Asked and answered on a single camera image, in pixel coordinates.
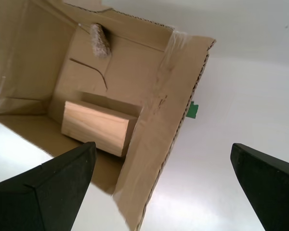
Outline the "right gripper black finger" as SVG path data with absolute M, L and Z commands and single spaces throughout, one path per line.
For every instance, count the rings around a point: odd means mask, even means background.
M 0 182 L 0 231 L 69 231 L 91 182 L 96 144 L 87 142 Z
M 241 143 L 232 145 L 237 180 L 266 231 L 289 231 L 289 163 Z

